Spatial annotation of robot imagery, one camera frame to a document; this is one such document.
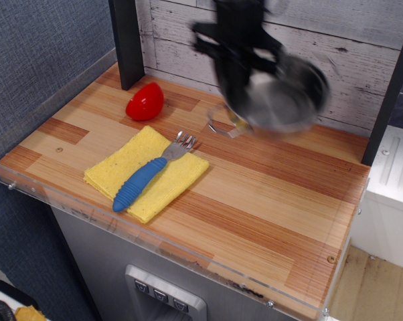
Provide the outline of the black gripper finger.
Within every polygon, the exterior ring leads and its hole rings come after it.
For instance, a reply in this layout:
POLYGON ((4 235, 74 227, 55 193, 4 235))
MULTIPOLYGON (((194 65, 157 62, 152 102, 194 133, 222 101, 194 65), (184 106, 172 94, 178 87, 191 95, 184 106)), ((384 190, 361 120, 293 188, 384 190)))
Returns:
POLYGON ((275 61, 256 58, 246 62, 244 67, 246 70, 245 87, 273 83, 278 80, 275 61))
POLYGON ((228 104, 245 104, 248 101, 246 87, 252 67, 225 49, 214 58, 214 66, 220 91, 228 104))

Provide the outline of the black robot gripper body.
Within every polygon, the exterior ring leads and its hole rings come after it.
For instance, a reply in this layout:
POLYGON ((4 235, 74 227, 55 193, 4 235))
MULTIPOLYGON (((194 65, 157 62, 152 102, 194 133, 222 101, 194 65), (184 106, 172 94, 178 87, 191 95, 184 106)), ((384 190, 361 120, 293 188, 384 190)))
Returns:
POLYGON ((196 22, 194 48, 212 58, 235 56, 254 62, 255 50, 270 53, 276 63, 284 56, 283 45, 263 28, 264 1, 215 1, 216 22, 196 22))

